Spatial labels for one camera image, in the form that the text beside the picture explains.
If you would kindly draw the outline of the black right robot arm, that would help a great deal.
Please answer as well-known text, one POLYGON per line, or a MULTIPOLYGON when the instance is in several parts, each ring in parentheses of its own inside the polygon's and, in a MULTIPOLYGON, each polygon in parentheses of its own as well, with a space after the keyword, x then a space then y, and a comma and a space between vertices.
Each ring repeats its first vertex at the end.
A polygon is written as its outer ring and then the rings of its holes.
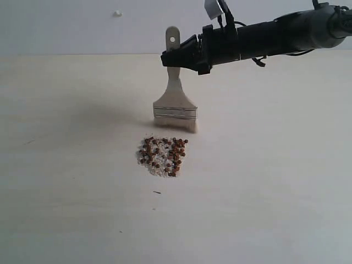
POLYGON ((208 74, 214 65, 247 59, 264 67, 262 60, 267 57, 295 57, 333 48, 351 36, 351 9, 327 2, 312 4, 312 10, 245 25, 234 19, 225 1, 205 1, 208 16, 217 19, 220 27, 204 26, 201 34, 193 35, 179 47, 168 48, 161 55, 162 64, 200 75, 208 74))

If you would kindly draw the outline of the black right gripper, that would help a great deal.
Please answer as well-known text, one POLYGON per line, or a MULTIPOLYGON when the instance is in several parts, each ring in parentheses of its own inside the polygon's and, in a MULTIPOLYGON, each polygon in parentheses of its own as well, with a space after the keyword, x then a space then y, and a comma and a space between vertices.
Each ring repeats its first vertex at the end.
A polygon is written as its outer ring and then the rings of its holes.
POLYGON ((165 67, 185 68, 199 75, 209 74, 214 65, 239 60, 239 38, 235 24, 214 29, 212 25, 202 28, 202 34, 192 35, 179 48, 164 51, 161 55, 165 67))

